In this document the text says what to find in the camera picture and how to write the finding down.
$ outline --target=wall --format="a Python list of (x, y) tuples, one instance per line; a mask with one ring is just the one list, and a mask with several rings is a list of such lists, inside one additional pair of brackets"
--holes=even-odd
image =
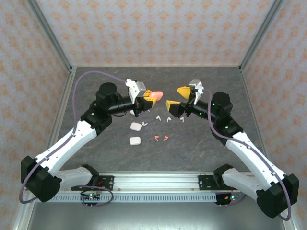
[(244, 72), (272, 161), (300, 179), (297, 214), (307, 226), (307, 3), (285, 1)]
[(0, 229), (19, 208), (20, 161), (47, 147), (66, 71), (24, 0), (0, 1)]
[(238, 66), (273, 2), (38, 0), (79, 66)]

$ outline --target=purple cable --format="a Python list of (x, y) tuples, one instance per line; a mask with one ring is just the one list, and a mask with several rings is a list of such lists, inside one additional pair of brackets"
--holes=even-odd
[[(234, 138), (230, 138), (230, 137), (226, 137), (224, 135), (221, 135), (219, 134), (213, 127), (212, 125), (212, 121), (211, 121), (211, 99), (212, 99), (212, 93), (210, 90), (205, 90), (205, 91), (208, 91), (209, 92), (209, 101), (208, 101), (208, 109), (207, 109), (207, 115), (208, 115), (208, 121), (209, 121), (209, 125), (210, 125), (210, 128), (212, 130), (213, 133), (215, 133), (215, 135), (217, 135), (218, 137), (220, 138), (223, 138), (223, 139), (226, 139), (226, 140), (232, 140), (232, 141), (235, 141), (237, 143), (240, 143), (242, 145), (244, 145), (245, 147), (249, 147), (248, 144), (246, 144), (245, 142), (243, 141), (240, 141), (240, 140), (237, 140), (237, 139), (234, 139)], [(270, 166), (270, 164), (267, 163), (267, 161), (255, 150), (253, 149), (252, 147), (250, 148), (250, 150), (252, 150), (262, 161), (263, 163), (269, 168), (269, 170), (271, 172), (274, 172), (274, 169)], [(277, 178), (278, 182), (280, 183), (282, 189), (283, 189), (283, 192), (284, 192), (284, 195), (286, 197), (286, 201), (287, 201), (287, 206), (288, 206), (288, 215), (287, 217), (282, 217), (281, 215), (278, 215), (282, 220), (286, 220), (288, 221), (290, 218), (291, 218), (291, 203), (290, 203), (290, 197), (289, 197), (289, 194), (287, 192), (287, 189), (286, 187), (284, 186), (284, 183), (283, 181), (281, 180), (281, 178), (275, 174), (275, 177)]]
[[(100, 73), (100, 74), (103, 74), (103, 75), (106, 75), (108, 77), (111, 77), (111, 78), (114, 78), (118, 81), (122, 81), (122, 82), (126, 82), (125, 80), (123, 79), (120, 79), (118, 77), (115, 77), (111, 74), (108, 74), (108, 73), (105, 73), (105, 72), (102, 72), (102, 71), (98, 71), (98, 70), (91, 70), (91, 71), (87, 71), (85, 73), (83, 73), (76, 81), (75, 83), (75, 86), (73, 88), (73, 93), (72, 93), (72, 110), (73, 110), (73, 117), (74, 117), (74, 127), (73, 127), (73, 130), (72, 130), (72, 133), (75, 133), (76, 129), (77, 129), (77, 124), (78, 124), (78, 120), (77, 120), (77, 114), (76, 114), (76, 109), (75, 109), (75, 94), (76, 94), (76, 89), (77, 89), (77, 86), (78, 86), (78, 83), (80, 82), (80, 80), (90, 74), (90, 73)], [(27, 184), (28, 180), (30, 179), (30, 177), (32, 176), (32, 174), (34, 173), (34, 171), (46, 160), (48, 159), (49, 157), (51, 157), (54, 153), (56, 153), (58, 150), (60, 150), (63, 146), (65, 146), (71, 139), (72, 139), (73, 135), (70, 135), (69, 138), (67, 138), (66, 141), (64, 141), (63, 144), (61, 144), (60, 146), (58, 146), (55, 150), (53, 150), (51, 153), (49, 153), (45, 158), (43, 158), (40, 162), (38, 162), (34, 167), (33, 169), (29, 172), (29, 174), (26, 176), (22, 186), (21, 186), (21, 189), (19, 191), (19, 201), (20, 203), (22, 204), (27, 204), (27, 203), (30, 203), (34, 200), (37, 199), (37, 197), (34, 197), (30, 200), (24, 200), (23, 199), (23, 193), (24, 193), (24, 188), (25, 188), (25, 185)]]
[[(88, 185), (78, 185), (79, 187), (83, 187), (83, 188), (97, 188), (97, 189), (101, 189), (101, 190), (105, 190), (107, 192), (109, 192), (111, 194), (111, 199), (109, 199), (107, 202), (104, 202), (104, 203), (99, 203), (97, 205), (93, 205), (91, 207), (100, 207), (100, 206), (103, 206), (103, 205), (107, 205), (107, 204), (110, 204), (111, 201), (114, 199), (114, 194), (107, 188), (102, 188), (102, 187), (97, 187), (97, 186), (88, 186)], [(87, 207), (87, 204), (85, 204), (84, 200), (89, 197), (89, 195), (85, 196), (83, 199), (82, 199), (82, 204)]]

